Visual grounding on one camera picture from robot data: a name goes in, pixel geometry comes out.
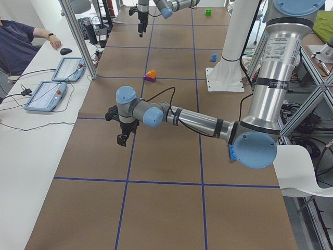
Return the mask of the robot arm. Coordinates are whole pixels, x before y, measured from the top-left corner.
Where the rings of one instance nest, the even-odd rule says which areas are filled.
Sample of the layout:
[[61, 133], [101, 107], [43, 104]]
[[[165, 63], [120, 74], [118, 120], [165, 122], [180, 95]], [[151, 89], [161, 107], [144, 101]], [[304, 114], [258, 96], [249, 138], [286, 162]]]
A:
[[[177, 12], [184, 8], [194, 8], [199, 3], [200, 0], [156, 0], [154, 1], [156, 7], [158, 8], [161, 16], [164, 19], [168, 19], [172, 16], [174, 12]], [[136, 6], [133, 6], [129, 10], [129, 15], [138, 13], [138, 33], [139, 37], [143, 37], [143, 33], [146, 32], [149, 19], [149, 0], [139, 0]]]
[[[256, 18], [261, 1], [235, 1], [221, 60], [206, 68], [209, 91], [237, 92], [242, 87], [240, 63], [242, 49], [251, 31], [250, 19]], [[117, 143], [126, 146], [139, 122], [156, 128], [163, 121], [185, 126], [198, 134], [225, 140], [233, 145], [236, 159], [253, 169], [271, 165], [277, 155], [276, 142], [281, 128], [278, 117], [289, 89], [292, 72], [302, 40], [313, 28], [319, 9], [325, 1], [269, 1], [265, 31], [267, 42], [255, 82], [248, 114], [229, 122], [207, 116], [171, 103], [149, 103], [137, 97], [130, 86], [116, 91], [117, 104], [105, 114], [107, 121], [120, 124]]]

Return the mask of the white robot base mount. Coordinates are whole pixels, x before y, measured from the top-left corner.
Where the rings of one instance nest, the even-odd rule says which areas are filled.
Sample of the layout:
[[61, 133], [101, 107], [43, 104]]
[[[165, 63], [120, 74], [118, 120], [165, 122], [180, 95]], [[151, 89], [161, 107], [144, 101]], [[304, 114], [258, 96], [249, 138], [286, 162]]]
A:
[[238, 0], [232, 14], [222, 49], [221, 60], [213, 68], [206, 68], [209, 92], [243, 92], [241, 58], [247, 45], [251, 25], [256, 19], [261, 1]]

